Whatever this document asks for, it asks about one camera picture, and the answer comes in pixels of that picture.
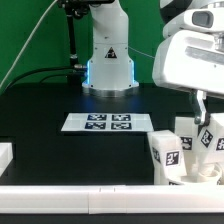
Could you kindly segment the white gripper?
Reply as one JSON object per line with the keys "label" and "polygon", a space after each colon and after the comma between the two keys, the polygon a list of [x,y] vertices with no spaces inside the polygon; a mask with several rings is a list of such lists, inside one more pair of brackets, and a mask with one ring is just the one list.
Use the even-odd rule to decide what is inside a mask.
{"label": "white gripper", "polygon": [[152,78],[157,86],[190,93],[196,125],[208,125],[208,96],[224,98],[224,53],[212,35],[181,30],[158,47]]}

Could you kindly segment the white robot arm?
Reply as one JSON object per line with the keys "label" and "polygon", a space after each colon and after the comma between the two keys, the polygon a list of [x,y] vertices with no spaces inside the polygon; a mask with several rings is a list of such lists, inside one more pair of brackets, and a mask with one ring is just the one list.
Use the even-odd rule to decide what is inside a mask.
{"label": "white robot arm", "polygon": [[[165,23],[152,78],[160,87],[185,91],[197,125],[207,125],[208,96],[224,97],[224,0],[159,0]],[[129,19],[119,0],[90,4],[93,55],[87,63],[86,92],[119,96],[138,87],[128,54]]]}

